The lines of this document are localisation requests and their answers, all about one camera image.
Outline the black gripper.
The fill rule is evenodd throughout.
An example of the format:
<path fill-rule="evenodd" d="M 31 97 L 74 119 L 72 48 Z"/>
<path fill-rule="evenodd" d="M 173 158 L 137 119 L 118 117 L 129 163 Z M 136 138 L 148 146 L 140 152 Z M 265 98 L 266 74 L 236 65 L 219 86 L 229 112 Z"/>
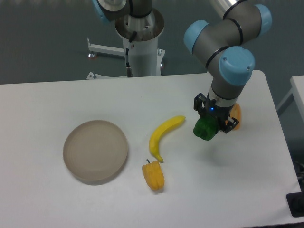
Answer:
<path fill-rule="evenodd" d="M 230 117 L 229 113 L 234 106 L 234 100 L 225 100 L 215 94 L 208 94 L 207 98 L 199 93 L 194 98 L 193 109 L 199 116 L 204 114 L 205 110 L 208 115 L 214 117 L 218 123 L 218 131 L 229 133 L 239 124 L 239 120 Z"/>

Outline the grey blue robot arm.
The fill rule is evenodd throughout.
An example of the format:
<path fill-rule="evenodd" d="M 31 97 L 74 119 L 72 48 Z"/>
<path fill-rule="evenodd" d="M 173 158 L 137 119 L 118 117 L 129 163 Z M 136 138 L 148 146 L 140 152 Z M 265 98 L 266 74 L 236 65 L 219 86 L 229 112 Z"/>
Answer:
<path fill-rule="evenodd" d="M 246 0 L 213 0 L 211 5 L 221 16 L 217 25 L 204 20 L 191 24 L 184 34 L 184 44 L 213 77 L 207 95 L 194 99 L 199 120 L 194 134 L 229 133 L 239 125 L 232 117 L 235 105 L 255 68 L 253 54 L 242 47 L 272 26 L 269 9 Z M 99 19 L 115 22 L 123 40 L 123 57 L 128 77 L 156 76 L 160 73 L 158 37 L 164 29 L 162 14 L 150 0 L 94 0 Z"/>

